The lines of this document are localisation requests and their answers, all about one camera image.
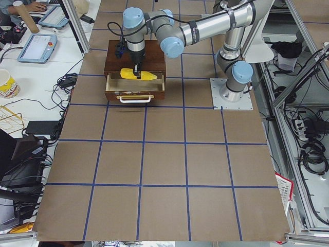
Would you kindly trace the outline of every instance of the drawer handle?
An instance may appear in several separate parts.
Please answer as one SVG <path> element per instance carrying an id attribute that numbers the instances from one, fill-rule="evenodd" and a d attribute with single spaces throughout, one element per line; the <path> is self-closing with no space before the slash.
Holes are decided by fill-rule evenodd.
<path id="1" fill-rule="evenodd" d="M 124 98 L 128 98 L 128 97 L 124 97 L 124 96 L 117 96 L 117 98 L 120 99 L 121 103 L 149 103 L 151 102 L 151 98 L 154 98 L 153 95 L 150 96 L 139 96 L 138 98 L 146 98 L 148 97 L 148 99 L 128 99 L 128 100 L 123 100 Z"/>

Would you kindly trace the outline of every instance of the yellow and white container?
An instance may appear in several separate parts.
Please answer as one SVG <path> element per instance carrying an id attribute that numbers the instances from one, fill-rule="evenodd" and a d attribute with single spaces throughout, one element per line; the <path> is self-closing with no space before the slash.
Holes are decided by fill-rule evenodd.
<path id="1" fill-rule="evenodd" d="M 19 94 L 21 87 L 17 85 L 8 70 L 0 68 L 0 96 L 12 98 Z"/>

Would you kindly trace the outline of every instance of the wooden box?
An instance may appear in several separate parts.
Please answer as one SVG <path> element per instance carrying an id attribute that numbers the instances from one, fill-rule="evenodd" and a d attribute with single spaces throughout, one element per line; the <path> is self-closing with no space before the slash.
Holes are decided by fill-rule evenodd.
<path id="1" fill-rule="evenodd" d="M 129 80 L 120 76 L 122 68 L 134 68 L 129 53 L 124 53 L 120 59 L 115 56 L 115 46 L 118 40 L 108 43 L 104 74 L 106 77 L 105 95 L 108 100 L 121 102 L 149 102 L 151 99 L 165 98 L 166 63 L 165 55 L 157 41 L 145 41 L 145 59 L 142 70 L 157 75 L 158 79 L 151 81 Z"/>

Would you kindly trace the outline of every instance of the cardboard tube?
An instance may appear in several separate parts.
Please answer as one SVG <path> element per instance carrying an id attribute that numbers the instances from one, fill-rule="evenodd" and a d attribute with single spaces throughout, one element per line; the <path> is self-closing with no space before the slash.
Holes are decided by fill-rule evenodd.
<path id="1" fill-rule="evenodd" d="M 17 13 L 22 17 L 23 21 L 26 23 L 27 27 L 31 30 L 32 33 L 38 33 L 39 29 L 36 26 L 34 20 L 30 16 L 29 12 L 25 8 L 25 5 L 22 1 L 16 1 L 12 4 L 15 7 Z"/>

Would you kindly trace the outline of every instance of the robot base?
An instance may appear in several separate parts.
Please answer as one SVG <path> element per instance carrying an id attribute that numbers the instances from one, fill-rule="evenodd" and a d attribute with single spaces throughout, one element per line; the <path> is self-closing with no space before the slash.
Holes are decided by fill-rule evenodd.
<path id="1" fill-rule="evenodd" d="M 242 98 L 238 102 L 229 102 L 220 96 L 220 90 L 225 84 L 226 78 L 211 78 L 210 86 L 212 93 L 212 102 L 214 110 L 239 110 L 239 111 L 251 111 L 253 110 L 249 93 L 243 94 Z"/>

